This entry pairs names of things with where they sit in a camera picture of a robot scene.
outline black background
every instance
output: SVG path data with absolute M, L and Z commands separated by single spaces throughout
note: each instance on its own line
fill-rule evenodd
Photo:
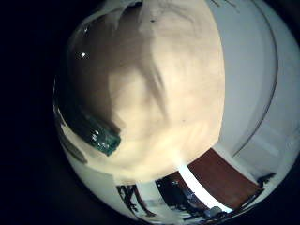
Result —
M 0 224 L 135 224 L 77 178 L 56 137 L 53 77 L 70 33 L 99 1 L 10 1 L 0 6 Z M 267 1 L 300 40 L 299 1 Z M 299 160 L 271 196 L 226 224 L 300 222 Z

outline beige fabric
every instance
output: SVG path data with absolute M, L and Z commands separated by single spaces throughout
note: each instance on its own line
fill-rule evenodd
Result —
M 73 39 L 71 79 L 84 107 L 120 130 L 109 157 L 66 135 L 91 168 L 119 184 L 161 178 L 218 140 L 225 72 L 218 29 L 203 0 L 149 0 Z

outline brown door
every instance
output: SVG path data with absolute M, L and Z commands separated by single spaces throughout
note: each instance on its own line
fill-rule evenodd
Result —
M 194 160 L 188 167 L 215 199 L 231 209 L 240 207 L 261 190 L 213 149 Z

